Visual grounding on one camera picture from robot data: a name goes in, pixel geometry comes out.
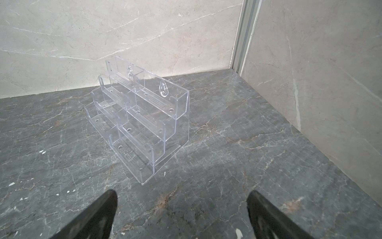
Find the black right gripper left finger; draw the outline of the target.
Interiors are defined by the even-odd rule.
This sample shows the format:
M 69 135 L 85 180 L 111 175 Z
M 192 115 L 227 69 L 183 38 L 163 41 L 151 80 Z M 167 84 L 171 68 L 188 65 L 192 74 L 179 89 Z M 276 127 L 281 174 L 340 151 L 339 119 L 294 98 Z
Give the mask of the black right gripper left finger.
M 52 238 L 108 239 L 117 205 L 117 192 L 107 190 Z

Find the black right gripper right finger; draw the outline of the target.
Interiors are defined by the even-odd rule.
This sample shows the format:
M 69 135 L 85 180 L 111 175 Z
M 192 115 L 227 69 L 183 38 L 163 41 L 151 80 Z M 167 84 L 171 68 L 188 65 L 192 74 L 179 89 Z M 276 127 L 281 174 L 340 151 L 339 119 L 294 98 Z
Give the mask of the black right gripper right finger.
M 250 223 L 257 239 L 313 238 L 258 191 L 251 191 L 246 202 Z

